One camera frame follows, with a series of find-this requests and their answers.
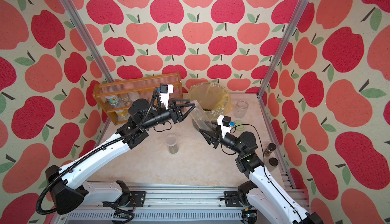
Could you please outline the green jar lid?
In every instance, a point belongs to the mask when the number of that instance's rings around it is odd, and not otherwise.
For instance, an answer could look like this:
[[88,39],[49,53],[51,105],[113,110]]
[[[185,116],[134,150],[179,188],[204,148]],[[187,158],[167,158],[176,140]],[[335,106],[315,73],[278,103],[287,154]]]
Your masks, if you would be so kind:
[[242,131],[245,129],[245,123],[241,120],[236,120],[235,122],[235,130]]

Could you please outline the ribbed glass jar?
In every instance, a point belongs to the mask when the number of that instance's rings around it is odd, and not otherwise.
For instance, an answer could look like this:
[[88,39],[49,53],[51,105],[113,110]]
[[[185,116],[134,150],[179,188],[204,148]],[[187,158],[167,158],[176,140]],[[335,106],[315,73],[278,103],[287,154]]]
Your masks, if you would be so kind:
[[234,116],[237,119],[241,119],[241,118],[245,117],[246,112],[248,110],[248,107],[249,107],[249,104],[248,104],[247,101],[239,100],[236,103],[236,106],[235,106],[235,109],[234,109]]

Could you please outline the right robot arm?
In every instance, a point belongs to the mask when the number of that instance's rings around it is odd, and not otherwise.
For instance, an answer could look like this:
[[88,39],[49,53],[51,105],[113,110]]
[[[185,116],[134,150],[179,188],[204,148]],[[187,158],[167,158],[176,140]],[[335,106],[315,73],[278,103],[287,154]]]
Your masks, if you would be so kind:
[[310,214],[299,205],[272,177],[264,162],[256,154],[256,137],[251,132],[243,132],[239,137],[230,133],[224,136],[221,131],[199,132],[209,145],[219,144],[238,154],[236,165],[249,181],[238,187],[243,205],[253,206],[272,224],[322,224],[317,213]]

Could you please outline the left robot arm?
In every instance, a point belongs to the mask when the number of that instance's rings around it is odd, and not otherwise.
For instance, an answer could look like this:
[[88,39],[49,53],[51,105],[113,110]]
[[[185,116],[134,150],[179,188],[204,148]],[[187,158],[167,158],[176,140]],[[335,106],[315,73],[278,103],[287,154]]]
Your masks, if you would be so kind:
[[113,159],[138,146],[148,137],[150,128],[169,120],[182,122],[196,107],[185,99],[173,99],[167,107],[153,104],[146,99],[136,100],[128,110],[128,122],[104,144],[67,165],[48,168],[48,185],[37,201],[37,213],[67,214],[83,204],[96,202],[115,208],[130,204],[132,193],[123,181],[93,186],[86,180]]

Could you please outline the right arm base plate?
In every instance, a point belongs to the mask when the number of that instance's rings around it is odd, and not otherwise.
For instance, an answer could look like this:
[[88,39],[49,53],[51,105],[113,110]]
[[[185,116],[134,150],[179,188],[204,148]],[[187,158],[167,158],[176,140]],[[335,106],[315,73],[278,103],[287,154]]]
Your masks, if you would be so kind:
[[251,204],[247,199],[247,195],[240,190],[224,191],[224,196],[220,200],[224,201],[226,207],[244,207],[244,208],[251,207]]

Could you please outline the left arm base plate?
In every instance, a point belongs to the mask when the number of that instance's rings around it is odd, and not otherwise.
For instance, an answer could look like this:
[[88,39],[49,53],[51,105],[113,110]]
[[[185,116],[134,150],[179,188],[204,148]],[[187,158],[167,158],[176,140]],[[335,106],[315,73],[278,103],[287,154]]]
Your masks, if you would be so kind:
[[111,204],[117,208],[136,208],[143,207],[145,201],[145,191],[128,191],[122,193],[122,195]]

